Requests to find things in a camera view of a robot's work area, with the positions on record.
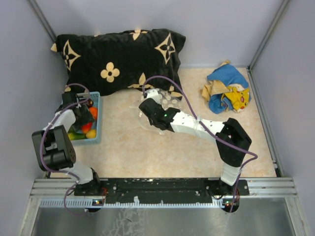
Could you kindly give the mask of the orange toy fruit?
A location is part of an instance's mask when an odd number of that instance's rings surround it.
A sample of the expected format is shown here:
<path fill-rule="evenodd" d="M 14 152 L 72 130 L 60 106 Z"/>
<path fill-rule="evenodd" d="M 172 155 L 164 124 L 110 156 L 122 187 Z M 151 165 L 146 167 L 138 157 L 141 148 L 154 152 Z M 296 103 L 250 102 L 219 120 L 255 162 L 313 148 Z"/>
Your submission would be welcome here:
<path fill-rule="evenodd" d="M 98 118 L 98 108 L 96 107 L 90 107 L 89 108 L 90 113 L 92 114 L 94 120 L 97 120 Z"/>

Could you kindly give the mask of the clear polka dot zip bag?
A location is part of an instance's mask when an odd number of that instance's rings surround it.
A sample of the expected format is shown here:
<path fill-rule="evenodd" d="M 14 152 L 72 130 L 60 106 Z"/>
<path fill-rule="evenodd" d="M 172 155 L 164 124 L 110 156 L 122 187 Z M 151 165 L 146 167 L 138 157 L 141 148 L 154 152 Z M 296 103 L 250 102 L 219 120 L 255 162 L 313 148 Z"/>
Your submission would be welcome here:
<path fill-rule="evenodd" d="M 157 88 L 157 90 L 162 95 L 161 106 L 164 110 L 167 110 L 168 108 L 176 108 L 179 110 L 182 109 L 181 101 L 179 100 L 179 98 L 172 96 L 170 93 L 160 88 Z M 140 127 L 143 128 L 144 130 L 150 132 L 157 132 L 160 135 L 164 135 L 164 131 L 149 124 L 149 119 L 139 109 L 139 105 L 142 103 L 143 100 L 144 97 L 143 95 L 141 95 L 139 100 L 136 100 L 132 105 L 130 105 L 134 117 L 136 118 Z"/>

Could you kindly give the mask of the blue yellow cartoon cloth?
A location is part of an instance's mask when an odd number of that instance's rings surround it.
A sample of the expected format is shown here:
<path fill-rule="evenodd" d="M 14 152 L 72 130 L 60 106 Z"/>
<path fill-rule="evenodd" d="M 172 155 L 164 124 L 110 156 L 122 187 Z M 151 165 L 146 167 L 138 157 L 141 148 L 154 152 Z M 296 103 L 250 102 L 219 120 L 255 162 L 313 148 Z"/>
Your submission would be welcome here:
<path fill-rule="evenodd" d="M 207 76 L 200 90 L 215 114 L 227 111 L 242 112 L 251 101 L 250 86 L 245 77 L 226 60 Z"/>

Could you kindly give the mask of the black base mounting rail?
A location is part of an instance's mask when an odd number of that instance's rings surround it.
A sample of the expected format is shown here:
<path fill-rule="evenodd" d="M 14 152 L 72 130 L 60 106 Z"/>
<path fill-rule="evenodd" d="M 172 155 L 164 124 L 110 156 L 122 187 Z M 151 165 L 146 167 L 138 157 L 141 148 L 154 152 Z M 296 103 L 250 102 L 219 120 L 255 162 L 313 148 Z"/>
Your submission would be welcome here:
<path fill-rule="evenodd" d="M 213 197 L 248 196 L 248 183 L 230 186 L 218 178 L 102 178 L 75 187 L 75 196 L 100 196 L 108 204 L 211 203 Z"/>

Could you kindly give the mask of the yellow toy pepper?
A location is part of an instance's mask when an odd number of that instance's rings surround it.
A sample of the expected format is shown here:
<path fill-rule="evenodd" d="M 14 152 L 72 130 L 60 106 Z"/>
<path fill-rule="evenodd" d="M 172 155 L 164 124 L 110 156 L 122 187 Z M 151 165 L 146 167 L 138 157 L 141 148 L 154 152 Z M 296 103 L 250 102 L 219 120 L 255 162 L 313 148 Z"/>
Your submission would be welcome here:
<path fill-rule="evenodd" d="M 91 129 L 90 131 L 88 131 L 86 133 L 86 138 L 87 139 L 94 139 L 94 138 L 96 138 L 96 130 L 95 129 Z"/>

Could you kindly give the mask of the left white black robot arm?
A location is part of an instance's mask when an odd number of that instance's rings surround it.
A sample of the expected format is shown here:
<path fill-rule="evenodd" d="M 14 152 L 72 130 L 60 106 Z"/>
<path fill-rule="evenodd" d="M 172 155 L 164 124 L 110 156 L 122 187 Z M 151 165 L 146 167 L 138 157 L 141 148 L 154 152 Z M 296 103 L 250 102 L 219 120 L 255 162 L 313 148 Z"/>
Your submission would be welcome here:
<path fill-rule="evenodd" d="M 70 175 L 75 181 L 74 195 L 91 196 L 102 191 L 96 171 L 77 161 L 68 132 L 94 121 L 89 111 L 91 94 L 64 92 L 61 105 L 51 122 L 31 135 L 38 165 L 41 170 Z"/>

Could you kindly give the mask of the yellow green toy mango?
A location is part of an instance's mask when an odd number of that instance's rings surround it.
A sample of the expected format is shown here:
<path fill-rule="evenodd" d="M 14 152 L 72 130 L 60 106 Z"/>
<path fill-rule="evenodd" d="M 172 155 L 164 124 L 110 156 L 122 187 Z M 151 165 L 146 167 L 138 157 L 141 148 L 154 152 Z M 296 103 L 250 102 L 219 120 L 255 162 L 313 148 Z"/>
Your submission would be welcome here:
<path fill-rule="evenodd" d="M 73 126 L 71 126 L 70 129 L 68 130 L 68 137 L 71 141 L 86 139 L 86 135 L 83 133 L 76 132 Z"/>

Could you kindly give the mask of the aluminium frame rail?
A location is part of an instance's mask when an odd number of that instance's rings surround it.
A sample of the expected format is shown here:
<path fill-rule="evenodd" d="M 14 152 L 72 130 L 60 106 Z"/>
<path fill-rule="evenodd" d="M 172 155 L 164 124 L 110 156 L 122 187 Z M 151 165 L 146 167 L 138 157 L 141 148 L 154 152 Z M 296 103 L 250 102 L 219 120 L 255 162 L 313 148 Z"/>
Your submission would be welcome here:
<path fill-rule="evenodd" d="M 108 204 L 100 196 L 75 196 L 74 182 L 66 178 L 37 179 L 34 181 L 31 197 L 40 200 L 41 207 L 63 207 L 69 209 L 87 208 L 221 208 L 229 211 L 231 205 L 238 208 L 241 200 L 250 198 L 277 199 L 296 198 L 294 182 L 288 177 L 243 178 L 248 183 L 248 196 L 213 197 L 211 203 L 195 204 L 141 204 L 138 199 L 133 203 Z"/>

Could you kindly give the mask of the light blue plastic basket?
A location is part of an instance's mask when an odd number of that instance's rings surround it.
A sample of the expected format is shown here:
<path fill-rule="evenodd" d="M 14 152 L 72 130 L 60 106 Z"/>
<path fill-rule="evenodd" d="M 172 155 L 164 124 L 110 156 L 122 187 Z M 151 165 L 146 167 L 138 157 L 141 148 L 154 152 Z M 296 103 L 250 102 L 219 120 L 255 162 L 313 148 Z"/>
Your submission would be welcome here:
<path fill-rule="evenodd" d="M 74 103 L 75 100 L 72 99 L 73 95 L 76 95 L 79 101 L 85 100 L 88 95 L 90 98 L 85 103 L 89 109 L 89 113 L 84 115 L 84 120 L 89 120 L 89 122 L 82 125 L 80 121 L 72 125 L 68 131 L 72 144 L 79 146 L 100 143 L 102 127 L 102 101 L 100 93 L 97 91 L 90 92 L 90 94 L 65 92 L 62 94 L 62 104 L 68 105 Z"/>

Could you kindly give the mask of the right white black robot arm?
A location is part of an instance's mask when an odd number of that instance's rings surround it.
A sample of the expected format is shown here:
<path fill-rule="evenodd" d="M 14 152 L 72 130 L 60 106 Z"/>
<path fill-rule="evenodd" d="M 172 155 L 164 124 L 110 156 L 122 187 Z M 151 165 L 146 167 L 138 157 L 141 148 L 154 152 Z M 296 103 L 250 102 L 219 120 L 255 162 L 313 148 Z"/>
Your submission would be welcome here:
<path fill-rule="evenodd" d="M 229 118 L 220 122 L 195 118 L 176 108 L 165 110 L 152 98 L 141 102 L 139 109 L 148 118 L 149 124 L 161 131 L 186 133 L 214 141 L 223 161 L 220 190 L 229 195 L 237 189 L 243 160 L 252 144 L 237 120 Z"/>

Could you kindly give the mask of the dark purple toy fruit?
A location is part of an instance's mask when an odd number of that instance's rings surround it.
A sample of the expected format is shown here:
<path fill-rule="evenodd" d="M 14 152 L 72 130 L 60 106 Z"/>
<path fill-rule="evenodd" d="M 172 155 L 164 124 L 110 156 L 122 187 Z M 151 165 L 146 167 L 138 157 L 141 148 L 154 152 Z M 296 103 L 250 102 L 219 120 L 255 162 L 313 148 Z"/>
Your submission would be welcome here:
<path fill-rule="evenodd" d="M 94 102 L 93 102 L 91 99 L 89 99 L 89 100 L 86 102 L 86 106 L 87 106 L 88 108 L 92 107 L 93 105 L 94 105 Z"/>

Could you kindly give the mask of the black floral plush pillow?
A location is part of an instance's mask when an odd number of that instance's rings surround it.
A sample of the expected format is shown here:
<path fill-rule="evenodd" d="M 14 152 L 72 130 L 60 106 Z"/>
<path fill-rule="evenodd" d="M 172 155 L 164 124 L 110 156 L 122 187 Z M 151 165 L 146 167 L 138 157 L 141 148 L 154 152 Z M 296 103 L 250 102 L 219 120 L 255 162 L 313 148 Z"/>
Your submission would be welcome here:
<path fill-rule="evenodd" d="M 100 35 L 60 34 L 51 47 L 65 62 L 68 91 L 123 89 L 167 91 L 178 99 L 179 53 L 186 37 L 169 29 L 138 29 Z"/>

